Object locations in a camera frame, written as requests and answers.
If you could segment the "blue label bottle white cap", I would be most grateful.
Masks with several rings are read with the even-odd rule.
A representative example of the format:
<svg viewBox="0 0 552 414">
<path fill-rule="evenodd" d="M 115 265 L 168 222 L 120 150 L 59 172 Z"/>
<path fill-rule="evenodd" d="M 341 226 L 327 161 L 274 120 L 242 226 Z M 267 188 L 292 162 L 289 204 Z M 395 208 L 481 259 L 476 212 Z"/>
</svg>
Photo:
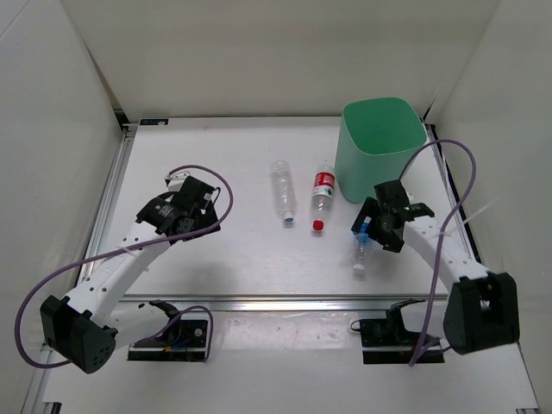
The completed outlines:
<svg viewBox="0 0 552 414">
<path fill-rule="evenodd" d="M 366 217 L 354 235 L 353 274 L 363 277 L 366 275 L 367 257 L 373 250 L 373 240 L 368 235 L 371 219 Z"/>
</svg>

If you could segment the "red label bottle red cap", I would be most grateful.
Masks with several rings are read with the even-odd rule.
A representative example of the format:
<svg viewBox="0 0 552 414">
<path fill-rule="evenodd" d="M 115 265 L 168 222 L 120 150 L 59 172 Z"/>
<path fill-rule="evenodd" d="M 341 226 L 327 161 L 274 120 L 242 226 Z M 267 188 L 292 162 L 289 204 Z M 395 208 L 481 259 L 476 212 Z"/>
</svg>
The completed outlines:
<svg viewBox="0 0 552 414">
<path fill-rule="evenodd" d="M 330 165 L 320 166 L 315 175 L 311 197 L 312 229 L 322 232 L 328 221 L 335 195 L 335 169 Z"/>
</svg>

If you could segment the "clear bottle blue cap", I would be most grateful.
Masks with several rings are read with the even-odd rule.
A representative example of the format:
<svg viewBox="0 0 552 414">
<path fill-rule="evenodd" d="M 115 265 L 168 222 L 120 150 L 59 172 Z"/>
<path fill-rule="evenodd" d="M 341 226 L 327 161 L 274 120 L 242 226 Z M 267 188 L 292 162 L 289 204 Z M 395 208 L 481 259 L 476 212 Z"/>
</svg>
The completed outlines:
<svg viewBox="0 0 552 414">
<path fill-rule="evenodd" d="M 275 161 L 271 165 L 271 184 L 274 206 L 285 225 L 294 223 L 297 200 L 292 183 L 291 169 L 287 161 Z"/>
</svg>

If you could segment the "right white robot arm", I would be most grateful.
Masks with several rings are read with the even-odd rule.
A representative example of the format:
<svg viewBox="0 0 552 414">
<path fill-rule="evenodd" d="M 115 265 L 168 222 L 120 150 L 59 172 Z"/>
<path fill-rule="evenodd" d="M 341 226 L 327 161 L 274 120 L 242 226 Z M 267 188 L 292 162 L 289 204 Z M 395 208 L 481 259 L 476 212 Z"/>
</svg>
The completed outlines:
<svg viewBox="0 0 552 414">
<path fill-rule="evenodd" d="M 398 254 L 403 246 L 436 271 L 448 291 L 446 304 L 408 299 L 394 304 L 386 317 L 370 323 L 375 346 L 419 346 L 422 351 L 444 340 L 457 354 L 515 343 L 520 337 L 518 290 L 509 273 L 494 273 L 441 231 L 434 212 L 412 203 L 398 180 L 374 187 L 352 231 L 357 246 L 379 245 Z"/>
</svg>

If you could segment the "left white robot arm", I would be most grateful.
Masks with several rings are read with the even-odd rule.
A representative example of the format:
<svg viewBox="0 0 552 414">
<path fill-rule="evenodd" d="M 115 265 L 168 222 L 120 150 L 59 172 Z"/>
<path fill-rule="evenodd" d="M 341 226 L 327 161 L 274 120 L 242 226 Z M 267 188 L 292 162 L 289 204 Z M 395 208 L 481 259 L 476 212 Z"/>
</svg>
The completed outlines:
<svg viewBox="0 0 552 414">
<path fill-rule="evenodd" d="M 151 199 L 122 239 L 122 252 L 104 259 L 85 282 L 40 308 L 47 345 L 85 373 L 95 373 L 113 352 L 143 342 L 171 347 L 180 341 L 179 310 L 152 300 L 114 314 L 119 300 L 148 266 L 177 241 L 220 229 L 215 201 L 220 190 L 185 175 Z"/>
</svg>

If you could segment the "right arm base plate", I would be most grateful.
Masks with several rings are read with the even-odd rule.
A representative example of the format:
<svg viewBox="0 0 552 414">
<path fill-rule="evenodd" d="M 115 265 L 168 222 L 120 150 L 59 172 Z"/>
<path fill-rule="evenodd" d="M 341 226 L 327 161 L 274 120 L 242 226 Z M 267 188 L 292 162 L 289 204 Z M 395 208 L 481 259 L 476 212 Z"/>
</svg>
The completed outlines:
<svg viewBox="0 0 552 414">
<path fill-rule="evenodd" d="M 407 365 L 419 338 L 389 311 L 384 317 L 354 320 L 349 328 L 361 336 L 362 363 L 367 366 Z"/>
</svg>

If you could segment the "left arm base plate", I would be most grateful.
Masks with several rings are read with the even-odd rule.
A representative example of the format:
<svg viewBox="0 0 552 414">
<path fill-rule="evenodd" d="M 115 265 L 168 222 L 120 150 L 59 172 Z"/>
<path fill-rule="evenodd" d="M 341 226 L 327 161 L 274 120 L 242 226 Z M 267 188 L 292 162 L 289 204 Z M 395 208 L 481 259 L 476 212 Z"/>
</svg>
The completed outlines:
<svg viewBox="0 0 552 414">
<path fill-rule="evenodd" d="M 128 361 L 140 362 L 206 362 L 210 357 L 214 317 L 202 305 L 180 312 L 167 331 L 153 339 L 132 344 Z"/>
</svg>

